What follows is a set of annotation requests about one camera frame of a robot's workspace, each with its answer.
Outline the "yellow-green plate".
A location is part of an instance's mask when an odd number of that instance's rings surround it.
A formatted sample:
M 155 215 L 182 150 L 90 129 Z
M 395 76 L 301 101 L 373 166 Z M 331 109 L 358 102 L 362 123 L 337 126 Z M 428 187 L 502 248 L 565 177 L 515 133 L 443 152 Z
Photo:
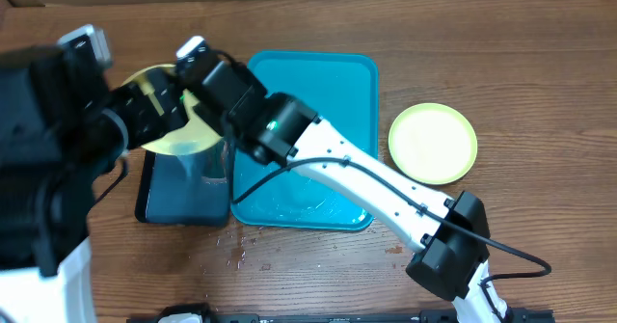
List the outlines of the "yellow-green plate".
M 199 101 L 188 90 L 183 92 L 183 101 L 188 122 L 164 137 L 142 145 L 142 148 L 157 154 L 189 155 L 207 150 L 221 141 L 222 137 L 193 110 Z
M 471 123 L 457 110 L 440 103 L 420 103 L 392 122 L 388 146 L 397 168 L 411 179 L 445 185 L 473 166 L 478 141 Z

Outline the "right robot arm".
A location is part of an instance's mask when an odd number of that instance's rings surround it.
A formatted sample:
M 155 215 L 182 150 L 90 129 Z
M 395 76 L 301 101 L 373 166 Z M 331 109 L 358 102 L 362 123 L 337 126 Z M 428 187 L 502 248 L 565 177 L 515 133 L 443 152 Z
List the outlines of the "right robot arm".
M 255 162 L 309 177 L 386 225 L 415 254 L 408 276 L 451 302 L 459 321 L 509 321 L 507 305 L 490 285 L 490 231 L 475 195 L 452 199 L 406 178 L 299 99 L 268 94 L 238 63 L 196 63 L 183 70 L 182 80 L 200 102 L 198 115 Z

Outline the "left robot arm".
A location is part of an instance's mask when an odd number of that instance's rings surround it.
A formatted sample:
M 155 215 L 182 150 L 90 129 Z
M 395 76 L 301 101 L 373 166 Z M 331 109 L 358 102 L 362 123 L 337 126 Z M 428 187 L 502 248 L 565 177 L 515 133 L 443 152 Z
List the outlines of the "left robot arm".
M 93 322 L 94 181 L 187 117 L 172 74 L 110 89 L 87 46 L 1 57 L 1 318 Z

